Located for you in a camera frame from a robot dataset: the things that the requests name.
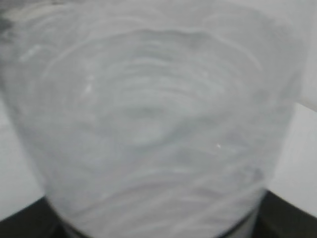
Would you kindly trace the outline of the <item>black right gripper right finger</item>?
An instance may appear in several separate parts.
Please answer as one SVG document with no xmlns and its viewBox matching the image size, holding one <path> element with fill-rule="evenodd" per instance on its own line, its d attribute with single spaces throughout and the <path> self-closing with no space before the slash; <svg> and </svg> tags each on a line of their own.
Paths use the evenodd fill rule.
<svg viewBox="0 0 317 238">
<path fill-rule="evenodd" d="M 259 209 L 254 238 L 317 238 L 317 219 L 268 192 Z"/>
</svg>

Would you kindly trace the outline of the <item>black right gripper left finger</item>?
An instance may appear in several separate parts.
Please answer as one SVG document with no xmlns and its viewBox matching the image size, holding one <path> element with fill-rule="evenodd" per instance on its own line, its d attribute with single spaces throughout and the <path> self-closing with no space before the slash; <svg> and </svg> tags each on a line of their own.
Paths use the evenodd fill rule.
<svg viewBox="0 0 317 238">
<path fill-rule="evenodd" d="M 65 238 L 59 218 L 41 198 L 0 222 L 1 238 Z"/>
</svg>

